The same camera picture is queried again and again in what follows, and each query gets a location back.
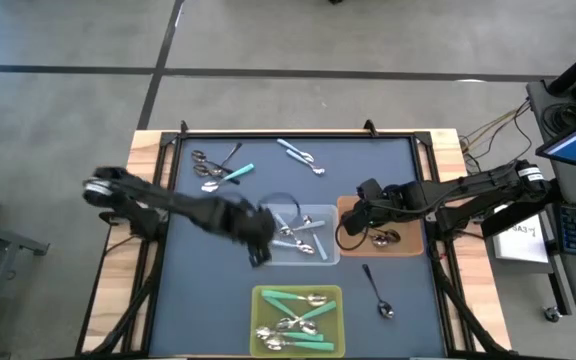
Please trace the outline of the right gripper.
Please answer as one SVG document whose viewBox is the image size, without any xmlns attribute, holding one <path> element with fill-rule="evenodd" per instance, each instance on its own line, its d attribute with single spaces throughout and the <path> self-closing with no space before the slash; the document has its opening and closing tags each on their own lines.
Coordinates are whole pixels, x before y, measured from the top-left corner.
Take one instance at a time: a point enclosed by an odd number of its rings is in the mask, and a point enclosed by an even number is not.
<svg viewBox="0 0 576 360">
<path fill-rule="evenodd" d="M 341 215 L 341 226 L 348 235 L 356 235 L 364 231 L 370 224 L 385 224 L 387 222 L 407 222 L 422 218 L 426 212 L 424 207 L 414 208 L 399 191 L 399 185 L 383 188 L 384 199 L 376 201 L 362 200 L 364 215 L 356 216 L 353 210 Z"/>
</svg>

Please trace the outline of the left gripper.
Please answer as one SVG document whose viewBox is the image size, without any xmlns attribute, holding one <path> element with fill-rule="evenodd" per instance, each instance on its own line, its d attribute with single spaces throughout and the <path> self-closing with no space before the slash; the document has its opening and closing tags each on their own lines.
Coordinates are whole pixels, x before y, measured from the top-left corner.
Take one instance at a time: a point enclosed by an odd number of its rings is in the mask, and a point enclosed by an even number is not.
<svg viewBox="0 0 576 360">
<path fill-rule="evenodd" d="M 210 231 L 248 246 L 253 268 L 272 259 L 271 245 L 276 225 L 270 210 L 255 207 L 242 199 L 238 202 L 223 197 L 214 198 Z"/>
</svg>

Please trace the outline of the teal handled spoon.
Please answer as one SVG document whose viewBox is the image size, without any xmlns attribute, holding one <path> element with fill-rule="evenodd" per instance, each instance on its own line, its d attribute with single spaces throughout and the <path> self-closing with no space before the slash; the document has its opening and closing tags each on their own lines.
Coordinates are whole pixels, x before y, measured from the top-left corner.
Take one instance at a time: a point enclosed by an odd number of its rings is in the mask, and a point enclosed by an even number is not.
<svg viewBox="0 0 576 360">
<path fill-rule="evenodd" d="M 311 341 L 311 342 L 323 342 L 324 341 L 324 336 L 321 334 L 311 335 L 311 334 L 307 334 L 307 333 L 303 333 L 303 332 L 277 331 L 277 330 L 272 330 L 268 327 L 257 328 L 255 330 L 255 335 L 257 338 L 264 339 L 264 340 L 271 338 L 271 337 L 286 337 L 286 338 L 305 340 L 305 341 Z"/>
<path fill-rule="evenodd" d="M 278 329 L 287 330 L 292 328 L 298 328 L 301 332 L 306 333 L 308 335 L 319 334 L 317 325 L 313 321 L 303 319 L 302 317 L 297 316 L 291 309 L 289 309 L 286 305 L 281 303 L 278 299 L 264 297 L 264 300 L 273 307 L 282 311 L 286 315 L 285 318 L 282 318 L 278 321 L 276 325 Z"/>
<path fill-rule="evenodd" d="M 218 181 L 212 181 L 212 182 L 206 182 L 201 186 L 201 190 L 204 192 L 208 192 L 208 193 L 212 193 L 215 192 L 219 189 L 219 187 L 223 184 L 225 184 L 226 182 L 236 179 L 237 177 L 241 176 L 241 175 L 245 175 L 249 172 L 251 172 L 253 169 L 255 168 L 255 165 L 250 163 L 236 171 L 234 171 L 233 173 L 230 173 L 229 175 L 225 176 L 224 178 L 218 180 Z"/>
<path fill-rule="evenodd" d="M 263 290 L 262 296 L 273 299 L 305 301 L 312 307 L 322 306 L 327 302 L 327 297 L 319 294 L 298 295 L 276 290 Z"/>
<path fill-rule="evenodd" d="M 335 344 L 330 342 L 287 341 L 280 338 L 268 338 L 264 344 L 268 349 L 274 351 L 279 351 L 287 346 L 326 352 L 335 350 Z"/>
<path fill-rule="evenodd" d="M 305 313 L 304 315 L 291 314 L 288 317 L 282 318 L 278 321 L 276 328 L 281 330 L 298 328 L 301 332 L 306 334 L 316 335 L 318 329 L 313 318 L 335 310 L 336 308 L 337 303 L 335 301 L 330 301 Z"/>
</svg>

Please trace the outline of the clear plastic bin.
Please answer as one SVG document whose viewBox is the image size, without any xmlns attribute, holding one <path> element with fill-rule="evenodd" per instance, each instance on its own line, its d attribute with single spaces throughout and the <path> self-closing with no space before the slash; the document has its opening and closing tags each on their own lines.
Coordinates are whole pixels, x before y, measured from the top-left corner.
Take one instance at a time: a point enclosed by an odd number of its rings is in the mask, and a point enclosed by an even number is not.
<svg viewBox="0 0 576 360">
<path fill-rule="evenodd" d="M 291 228 L 296 228 L 304 224 L 302 217 L 309 215 L 314 221 L 325 221 L 323 227 L 313 229 L 321 241 L 328 259 L 323 261 L 318 253 L 310 230 L 296 232 L 299 240 L 312 246 L 315 250 L 313 255 L 305 254 L 297 249 L 283 248 L 271 245 L 272 259 L 270 264 L 274 266 L 332 266 L 340 260 L 340 250 L 335 242 L 335 230 L 338 225 L 338 210 L 333 205 L 294 205 L 294 204 L 268 204 L 267 208 L 279 214 Z M 281 225 L 275 220 L 276 231 L 273 240 L 281 240 L 289 243 L 294 241 L 279 233 Z"/>
</svg>

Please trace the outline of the brown wooden tray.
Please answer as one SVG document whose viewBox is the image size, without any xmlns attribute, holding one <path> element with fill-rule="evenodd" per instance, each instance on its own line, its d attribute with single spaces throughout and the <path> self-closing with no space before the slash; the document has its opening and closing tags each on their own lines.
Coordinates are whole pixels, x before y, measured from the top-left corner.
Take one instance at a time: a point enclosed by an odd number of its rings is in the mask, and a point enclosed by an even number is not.
<svg viewBox="0 0 576 360">
<path fill-rule="evenodd" d="M 373 243 L 375 237 L 386 236 L 387 232 L 391 235 L 397 233 L 399 241 L 383 246 Z M 345 228 L 341 227 L 338 232 L 338 239 L 342 245 L 340 253 L 347 257 L 414 257 L 424 252 L 424 236 L 420 220 L 406 223 L 390 222 L 376 229 L 371 228 L 364 242 L 351 250 L 351 247 L 356 246 L 362 237 L 363 232 L 350 236 Z"/>
</svg>

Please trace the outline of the blue-grey table mat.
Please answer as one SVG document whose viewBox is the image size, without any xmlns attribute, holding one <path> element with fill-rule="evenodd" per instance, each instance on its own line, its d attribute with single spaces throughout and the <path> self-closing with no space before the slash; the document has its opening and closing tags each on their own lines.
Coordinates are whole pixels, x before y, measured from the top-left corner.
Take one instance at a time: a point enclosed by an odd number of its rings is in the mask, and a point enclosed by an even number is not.
<svg viewBox="0 0 576 360">
<path fill-rule="evenodd" d="M 176 188 L 196 196 L 202 179 L 191 152 L 201 150 L 226 166 L 254 164 L 252 173 L 220 193 L 253 203 L 333 205 L 363 181 L 381 185 L 416 178 L 405 138 L 299 139 L 325 174 L 290 158 L 284 146 L 266 139 L 191 139 L 183 147 Z M 384 319 L 362 265 L 368 264 L 380 296 L 394 309 Z M 444 352 L 434 284 L 425 255 L 408 258 L 344 257 L 332 266 L 253 268 L 247 249 L 202 231 L 183 217 L 170 222 L 150 351 L 164 355 L 245 355 L 250 343 L 252 291 L 258 285 L 336 285 L 343 296 L 346 355 L 355 358 L 439 357 Z"/>
</svg>

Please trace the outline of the yellow-green plastic bin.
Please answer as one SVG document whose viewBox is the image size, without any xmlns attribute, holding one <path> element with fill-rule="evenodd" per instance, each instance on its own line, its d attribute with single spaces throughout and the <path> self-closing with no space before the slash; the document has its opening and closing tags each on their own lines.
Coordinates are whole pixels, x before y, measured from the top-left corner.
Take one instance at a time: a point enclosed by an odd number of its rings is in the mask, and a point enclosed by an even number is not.
<svg viewBox="0 0 576 360">
<path fill-rule="evenodd" d="M 327 302 L 335 301 L 337 308 L 323 315 L 313 318 L 317 325 L 319 334 L 324 336 L 323 342 L 335 344 L 335 350 L 332 352 L 310 350 L 298 347 L 287 346 L 279 351 L 270 350 L 264 344 L 264 339 L 257 338 L 255 330 L 259 327 L 268 327 L 277 331 L 301 332 L 298 328 L 287 330 L 277 329 L 278 321 L 285 318 L 286 315 L 273 307 L 264 300 L 263 290 L 276 290 L 281 292 L 293 293 L 298 295 L 319 294 L 327 297 Z M 291 309 L 296 315 L 305 313 L 317 308 L 312 307 L 305 301 L 300 300 L 282 300 L 281 303 Z M 334 359 L 341 358 L 346 353 L 345 342 L 345 325 L 343 296 L 341 288 L 336 285 L 259 285 L 252 291 L 251 303 L 251 321 L 250 321 L 250 355 L 256 358 L 283 358 L 289 360 L 308 360 L 308 359 Z M 287 341 L 305 341 L 286 337 L 280 338 Z"/>
</svg>

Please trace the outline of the wooden table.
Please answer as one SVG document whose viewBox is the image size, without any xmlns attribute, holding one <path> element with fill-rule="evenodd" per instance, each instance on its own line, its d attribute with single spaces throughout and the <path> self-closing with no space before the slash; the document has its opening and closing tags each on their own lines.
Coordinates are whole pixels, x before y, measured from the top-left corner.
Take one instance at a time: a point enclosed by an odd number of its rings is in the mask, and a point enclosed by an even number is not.
<svg viewBox="0 0 576 360">
<path fill-rule="evenodd" d="M 453 129 L 403 129 L 401 135 L 413 138 L 413 147 L 421 156 L 424 178 L 436 176 L 452 180 L 466 173 L 457 133 Z M 127 160 L 128 171 L 145 180 L 169 185 L 172 182 L 174 156 L 181 154 L 175 130 L 137 130 Z M 118 254 L 102 258 L 91 300 L 75 352 L 92 351 L 110 333 L 127 308 L 134 292 L 154 267 L 157 244 L 126 243 L 126 225 L 110 227 L 107 246 L 117 246 Z M 491 240 L 483 237 L 481 225 L 471 223 L 466 233 L 450 246 L 438 244 L 445 253 L 441 264 L 478 321 L 502 347 L 511 340 L 504 319 L 491 262 Z"/>
</svg>

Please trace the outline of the black diagonal stand bar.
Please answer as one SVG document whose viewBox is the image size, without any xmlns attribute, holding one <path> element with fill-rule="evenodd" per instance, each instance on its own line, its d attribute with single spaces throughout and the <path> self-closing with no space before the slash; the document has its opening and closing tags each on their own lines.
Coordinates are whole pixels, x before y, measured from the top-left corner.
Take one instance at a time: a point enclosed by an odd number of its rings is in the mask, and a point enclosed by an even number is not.
<svg viewBox="0 0 576 360">
<path fill-rule="evenodd" d="M 547 206 L 560 203 L 563 197 L 558 180 L 553 178 L 549 184 L 551 188 L 542 199 L 536 202 L 514 202 L 486 218 L 480 225 L 482 236 L 484 238 L 493 237 L 533 215 L 539 214 Z"/>
</svg>

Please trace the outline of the white paper sheet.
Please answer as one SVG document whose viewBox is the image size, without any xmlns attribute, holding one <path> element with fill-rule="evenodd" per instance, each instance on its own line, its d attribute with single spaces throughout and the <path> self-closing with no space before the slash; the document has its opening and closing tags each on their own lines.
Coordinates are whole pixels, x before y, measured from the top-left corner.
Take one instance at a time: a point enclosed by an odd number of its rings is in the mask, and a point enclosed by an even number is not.
<svg viewBox="0 0 576 360">
<path fill-rule="evenodd" d="M 493 237 L 497 259 L 548 263 L 539 215 L 534 215 Z"/>
</svg>

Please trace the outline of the black aluminium table frame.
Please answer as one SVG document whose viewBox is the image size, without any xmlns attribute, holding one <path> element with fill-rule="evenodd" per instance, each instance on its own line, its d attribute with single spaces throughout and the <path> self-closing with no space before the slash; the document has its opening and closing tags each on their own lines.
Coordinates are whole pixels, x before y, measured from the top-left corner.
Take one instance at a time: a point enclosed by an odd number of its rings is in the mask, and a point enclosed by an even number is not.
<svg viewBox="0 0 576 360">
<path fill-rule="evenodd" d="M 146 180 L 153 184 L 159 185 L 165 189 L 179 192 L 176 188 L 176 183 L 179 175 L 180 162 L 183 155 L 184 144 L 191 139 L 266 139 L 278 138 L 288 141 L 293 146 L 296 146 L 296 141 L 299 139 L 324 139 L 324 138 L 405 138 L 407 139 L 412 148 L 413 161 L 417 172 L 414 180 L 441 180 L 436 176 L 424 178 L 420 166 L 421 156 L 413 147 L 413 138 L 410 135 L 401 135 L 401 130 L 380 130 L 378 137 L 371 137 L 368 131 L 363 129 L 307 129 L 307 130 L 189 130 L 186 138 L 179 137 L 177 131 L 177 139 L 181 143 L 181 154 L 174 156 L 174 167 L 172 172 L 172 182 L 169 185 L 157 183 L 154 180 Z M 222 196 L 229 198 L 233 201 L 239 201 L 239 198 L 234 199 L 226 195 Z M 249 358 L 250 350 L 245 355 L 164 355 L 155 356 L 150 351 L 150 345 L 153 338 L 153 327 L 156 314 L 156 306 L 158 302 L 158 295 L 161 284 L 165 247 L 167 244 L 167 235 L 171 219 L 177 215 L 171 215 L 166 219 L 161 219 L 161 234 L 153 240 L 145 239 L 142 242 L 133 242 L 126 237 L 125 241 L 128 244 L 137 243 L 139 245 L 159 245 L 160 249 L 156 253 L 154 267 L 150 274 L 146 276 L 144 282 L 138 286 L 134 292 L 127 308 L 120 316 L 119 321 L 111 328 L 110 333 L 90 352 L 82 353 L 85 359 L 110 359 L 110 360 L 135 360 L 137 358 L 204 358 L 204 359 L 218 359 L 218 358 Z M 382 357 L 382 358 L 356 358 L 356 359 L 407 359 L 407 358 L 444 358 L 454 355 L 458 351 L 457 338 L 461 335 L 460 320 L 457 315 L 451 310 L 450 304 L 445 298 L 443 292 L 440 290 L 438 280 L 435 275 L 435 264 L 432 258 L 432 251 L 435 247 L 433 241 L 429 240 L 422 223 L 422 233 L 424 236 L 424 252 L 429 259 L 438 313 L 440 316 L 441 334 L 444 341 L 444 352 L 439 357 Z M 118 254 L 119 249 L 117 246 L 110 246 L 108 255 Z M 361 258 L 408 258 L 408 257 L 361 257 Z"/>
</svg>

